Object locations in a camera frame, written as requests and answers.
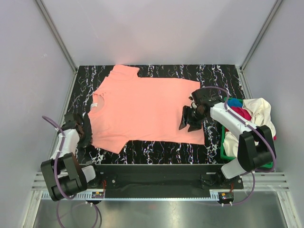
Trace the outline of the salmon pink t-shirt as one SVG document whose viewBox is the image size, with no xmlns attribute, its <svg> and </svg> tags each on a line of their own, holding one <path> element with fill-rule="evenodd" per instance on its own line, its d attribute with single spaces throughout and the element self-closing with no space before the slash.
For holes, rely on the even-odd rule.
<svg viewBox="0 0 304 228">
<path fill-rule="evenodd" d="M 93 92 L 88 117 L 92 145 L 119 154 L 129 141 L 204 145 L 202 129 L 179 129 L 183 106 L 200 83 L 181 78 L 139 77 L 139 68 L 115 65 Z"/>
</svg>

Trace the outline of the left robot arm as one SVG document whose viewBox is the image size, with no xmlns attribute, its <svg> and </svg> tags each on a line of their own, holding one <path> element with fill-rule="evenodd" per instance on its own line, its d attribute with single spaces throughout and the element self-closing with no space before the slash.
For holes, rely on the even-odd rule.
<svg viewBox="0 0 304 228">
<path fill-rule="evenodd" d="M 78 146 L 86 147 L 91 134 L 85 132 L 85 122 L 81 115 L 67 113 L 64 124 L 59 126 L 47 116 L 42 117 L 57 131 L 57 146 L 49 160 L 41 163 L 41 172 L 53 201 L 73 199 L 77 194 L 87 190 L 88 185 L 98 188 L 103 181 L 93 164 L 82 167 L 76 159 Z"/>
</svg>

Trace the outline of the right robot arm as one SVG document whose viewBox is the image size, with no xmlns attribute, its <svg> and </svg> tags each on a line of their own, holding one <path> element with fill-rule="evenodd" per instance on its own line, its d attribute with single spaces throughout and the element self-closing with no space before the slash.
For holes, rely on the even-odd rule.
<svg viewBox="0 0 304 228">
<path fill-rule="evenodd" d="M 237 157 L 224 164 L 215 177 L 220 188 L 227 188 L 239 175 L 267 172 L 264 165 L 276 165 L 273 136 L 268 126 L 257 126 L 246 120 L 228 106 L 227 100 L 208 97 L 205 87 L 192 92 L 189 99 L 192 103 L 183 107 L 179 129 L 187 127 L 188 132 L 198 131 L 202 128 L 202 121 L 209 116 L 238 139 Z"/>
</svg>

